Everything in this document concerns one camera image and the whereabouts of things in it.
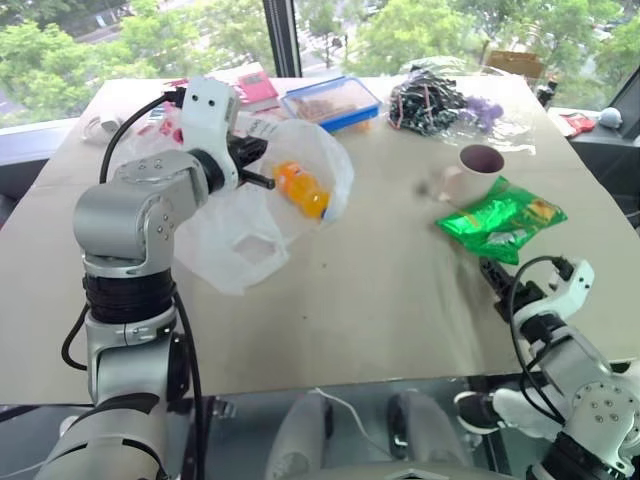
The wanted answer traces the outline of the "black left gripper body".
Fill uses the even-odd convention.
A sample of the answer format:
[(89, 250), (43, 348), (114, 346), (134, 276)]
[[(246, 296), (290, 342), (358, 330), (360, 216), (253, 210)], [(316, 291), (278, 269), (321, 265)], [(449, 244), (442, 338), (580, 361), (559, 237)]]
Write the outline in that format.
[(237, 169), (244, 169), (258, 161), (266, 152), (249, 152), (246, 148), (246, 138), (231, 135), (228, 137), (228, 151)]

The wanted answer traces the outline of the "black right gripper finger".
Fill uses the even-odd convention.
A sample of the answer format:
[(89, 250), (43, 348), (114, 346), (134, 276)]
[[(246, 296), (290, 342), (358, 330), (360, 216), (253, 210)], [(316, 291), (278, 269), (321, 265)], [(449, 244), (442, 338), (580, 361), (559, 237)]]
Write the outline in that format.
[(480, 272), (492, 290), (509, 289), (509, 273), (502, 265), (491, 258), (479, 258)]
[(510, 297), (510, 292), (515, 284), (514, 277), (491, 277), (488, 283), (500, 302), (505, 302)]

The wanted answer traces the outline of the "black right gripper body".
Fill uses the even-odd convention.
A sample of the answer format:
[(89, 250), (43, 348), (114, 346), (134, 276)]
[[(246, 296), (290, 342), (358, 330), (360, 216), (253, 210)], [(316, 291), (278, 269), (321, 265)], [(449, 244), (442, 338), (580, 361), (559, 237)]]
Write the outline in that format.
[[(526, 284), (522, 284), (521, 282), (518, 282), (516, 285), (512, 312), (517, 313), (519, 310), (521, 310), (525, 306), (535, 301), (539, 301), (545, 297), (546, 297), (546, 294), (535, 282), (528, 281)], [(508, 315), (508, 305), (507, 305), (508, 300), (505, 302), (500, 302), (498, 300), (494, 304), (494, 308), (500, 316)]]

